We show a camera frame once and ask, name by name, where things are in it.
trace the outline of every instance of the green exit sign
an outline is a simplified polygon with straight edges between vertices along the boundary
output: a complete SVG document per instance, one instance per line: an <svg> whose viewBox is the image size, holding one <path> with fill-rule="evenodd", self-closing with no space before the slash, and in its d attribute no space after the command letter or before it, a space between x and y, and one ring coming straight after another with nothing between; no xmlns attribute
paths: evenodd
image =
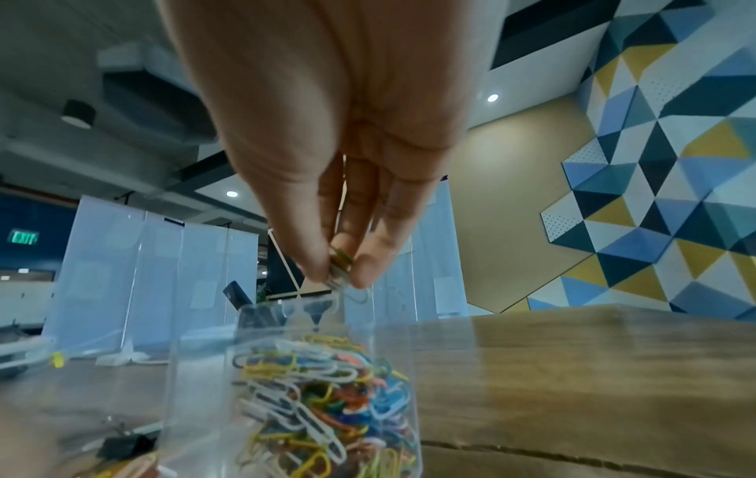
<svg viewBox="0 0 756 478"><path fill-rule="evenodd" d="M24 244L26 246L34 246L39 240L39 233L32 231L21 231L20 229L13 229L8 235L8 242L13 244Z"/></svg>

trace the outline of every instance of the wooden table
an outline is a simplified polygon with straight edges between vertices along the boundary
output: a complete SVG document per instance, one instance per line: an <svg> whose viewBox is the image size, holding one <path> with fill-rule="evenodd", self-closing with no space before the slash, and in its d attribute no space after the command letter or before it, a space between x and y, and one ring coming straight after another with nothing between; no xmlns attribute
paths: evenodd
<svg viewBox="0 0 756 478"><path fill-rule="evenodd" d="M425 476L756 476L752 324L601 306L411 330ZM67 417L67 443L91 439L106 413L160 419L164 367L70 366L81 384L48 410ZM85 399L103 391L115 393Z"/></svg>

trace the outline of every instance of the clear plastic box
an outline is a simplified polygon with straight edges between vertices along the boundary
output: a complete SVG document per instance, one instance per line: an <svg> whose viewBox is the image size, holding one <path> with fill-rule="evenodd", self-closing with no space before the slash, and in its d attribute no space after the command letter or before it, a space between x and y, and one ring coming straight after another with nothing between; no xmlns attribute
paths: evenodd
<svg viewBox="0 0 756 478"><path fill-rule="evenodd" d="M344 297L247 306L232 334L226 328L178 340L163 473L421 476L405 317L344 324Z"/></svg>

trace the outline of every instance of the colorful paper clips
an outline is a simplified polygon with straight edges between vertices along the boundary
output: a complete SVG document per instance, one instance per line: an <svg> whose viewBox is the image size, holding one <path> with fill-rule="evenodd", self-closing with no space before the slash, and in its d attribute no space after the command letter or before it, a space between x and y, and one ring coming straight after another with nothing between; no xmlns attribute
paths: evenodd
<svg viewBox="0 0 756 478"><path fill-rule="evenodd" d="M349 339L274 339L233 358L239 411L258 430L237 463L268 478L415 478L409 379Z"/></svg>

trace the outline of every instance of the black ceiling beam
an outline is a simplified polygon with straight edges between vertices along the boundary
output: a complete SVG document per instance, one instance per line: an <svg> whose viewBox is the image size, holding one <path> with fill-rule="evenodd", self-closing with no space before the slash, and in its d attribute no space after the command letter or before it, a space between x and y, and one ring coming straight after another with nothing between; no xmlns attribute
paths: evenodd
<svg viewBox="0 0 756 478"><path fill-rule="evenodd" d="M541 0L509 15L491 69L614 18L620 0Z"/></svg>

